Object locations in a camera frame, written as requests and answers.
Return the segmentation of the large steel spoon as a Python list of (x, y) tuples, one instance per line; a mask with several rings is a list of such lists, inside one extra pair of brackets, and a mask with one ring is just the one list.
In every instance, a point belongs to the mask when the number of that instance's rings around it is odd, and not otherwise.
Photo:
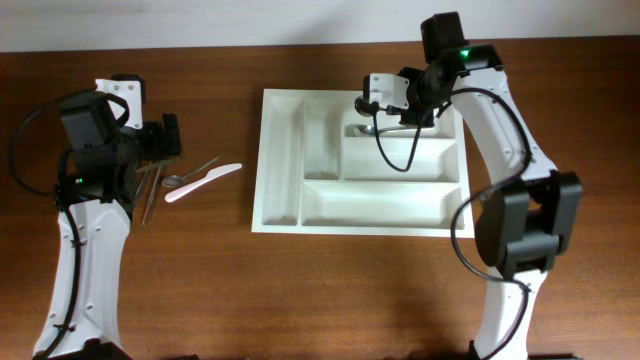
[(414, 136), (418, 131), (417, 127), (387, 127), (387, 128), (375, 128), (373, 125), (356, 125), (351, 133), (356, 137), (374, 137), (375, 134), (409, 134)]

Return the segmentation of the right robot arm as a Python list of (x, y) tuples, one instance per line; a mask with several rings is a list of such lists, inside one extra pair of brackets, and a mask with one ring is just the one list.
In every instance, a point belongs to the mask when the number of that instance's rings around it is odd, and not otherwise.
[(490, 184), (454, 214), (483, 203), (475, 241), (485, 270), (463, 265), (487, 283), (471, 359), (526, 359), (535, 298), (566, 252), (582, 184), (560, 172), (541, 151), (517, 110), (504, 65), (492, 45), (472, 45), (456, 12), (426, 19), (421, 35), (427, 68), (403, 69), (409, 78), (403, 119), (418, 126), (448, 108), (465, 121), (484, 160)]

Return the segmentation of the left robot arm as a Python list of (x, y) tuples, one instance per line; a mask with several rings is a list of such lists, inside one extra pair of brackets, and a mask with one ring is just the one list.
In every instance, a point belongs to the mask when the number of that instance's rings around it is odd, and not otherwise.
[(137, 85), (89, 90), (61, 102), (70, 141), (53, 190), (60, 252), (36, 359), (125, 359), (118, 330), (121, 258), (143, 161), (179, 154), (177, 119), (145, 122)]

